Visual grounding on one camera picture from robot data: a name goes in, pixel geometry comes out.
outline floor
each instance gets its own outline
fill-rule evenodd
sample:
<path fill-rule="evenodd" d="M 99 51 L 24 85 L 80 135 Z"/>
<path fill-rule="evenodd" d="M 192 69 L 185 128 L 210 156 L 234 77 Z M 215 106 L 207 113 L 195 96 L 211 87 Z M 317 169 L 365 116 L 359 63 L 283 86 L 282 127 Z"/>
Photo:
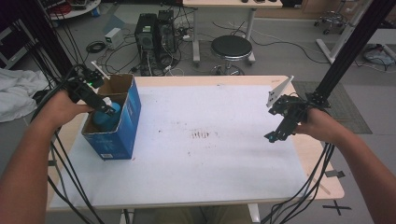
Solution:
<path fill-rule="evenodd" d="M 159 9 L 166 9 L 159 6 L 143 5 L 112 5 L 102 4 L 100 6 L 101 16 L 92 17 L 90 14 L 77 18 L 61 21 L 57 28 L 61 36 L 66 37 L 67 30 L 76 39 L 78 48 L 81 50 L 82 58 L 85 58 L 85 47 L 92 41 L 104 40 L 104 35 L 114 27 L 123 28 L 125 34 L 124 47 L 112 54 L 104 56 L 104 52 L 89 54 L 87 63 L 97 61 L 107 72 L 129 73 L 133 67 L 139 64 L 138 59 L 132 60 L 137 49 L 134 38 L 130 36 L 134 32 L 137 17 L 142 12 L 157 13 Z M 188 21 L 176 20 L 177 26 L 187 27 L 192 24 L 192 15 L 188 14 Z M 210 53 L 210 41 L 219 35 L 226 35 L 230 30 L 217 26 L 233 28 L 239 27 L 238 21 L 213 20 L 200 22 L 201 40 L 201 63 L 195 66 L 191 61 L 191 39 L 186 37 L 186 42 L 180 45 L 180 52 L 177 54 L 180 62 L 168 76 L 211 76 L 211 68 L 221 63 Z M 252 37 L 256 43 L 266 45 L 259 46 L 253 44 L 254 55 L 257 62 L 250 65 L 245 62 L 237 62 L 247 75 L 267 76 L 267 75 L 293 75 L 299 81 L 321 81 L 326 75 L 330 65 L 326 57 L 321 53 L 316 44 L 316 39 L 321 38 L 328 46 L 332 46 L 339 35 L 323 35 L 324 27 L 315 27 L 314 21 L 291 21 L 291 20 L 269 20 L 256 19 Z M 305 53 L 317 62 L 308 59 L 303 49 L 295 44 L 304 46 Z M 373 134 L 361 134 L 366 143 L 373 149 L 375 154 L 384 162 L 388 168 L 396 174 L 396 153 L 393 146 L 396 146 L 396 68 L 390 66 L 384 72 L 384 66 L 367 63 L 359 56 L 357 66 L 352 64 L 341 79 L 347 93 L 351 97 L 356 107 L 361 112 L 364 120 L 372 130 Z M 28 57 L 20 60 L 13 69 L 36 70 L 34 62 Z M 0 139 L 3 150 L 0 151 L 0 172 L 3 172 L 4 164 L 11 155 L 13 149 L 18 144 L 23 127 L 26 126 L 24 119 L 17 119 L 12 122 L 0 123 Z M 340 178 L 346 196 L 337 200 L 339 206 L 349 207 L 349 209 L 323 208 L 323 205 L 334 206 L 334 201 L 314 201 L 306 211 L 295 217 L 290 223 L 322 223 L 322 224 L 371 224 L 368 210 L 354 181 L 350 170 L 347 167 L 342 155 L 336 150 L 332 156 L 332 166 L 337 171 L 343 171 L 346 175 Z M 272 204 L 261 203 L 259 210 L 262 217 L 269 213 Z M 120 223 L 120 211 L 109 210 L 99 211 L 100 216 L 106 223 Z M 152 223 L 153 213 L 150 209 L 140 209 L 134 211 L 134 223 Z M 46 223 L 82 223 L 77 216 L 71 212 L 48 213 Z"/>

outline black stool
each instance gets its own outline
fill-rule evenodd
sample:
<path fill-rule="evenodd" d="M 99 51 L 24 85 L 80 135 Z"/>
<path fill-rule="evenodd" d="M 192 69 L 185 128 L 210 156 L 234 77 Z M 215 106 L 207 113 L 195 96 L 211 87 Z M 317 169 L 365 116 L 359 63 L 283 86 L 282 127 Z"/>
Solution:
<path fill-rule="evenodd" d="M 213 40 L 211 50 L 214 55 L 225 60 L 225 64 L 216 65 L 212 73 L 216 75 L 238 75 L 245 73 L 231 62 L 246 59 L 251 54 L 251 44 L 248 40 L 237 35 L 223 35 Z"/>

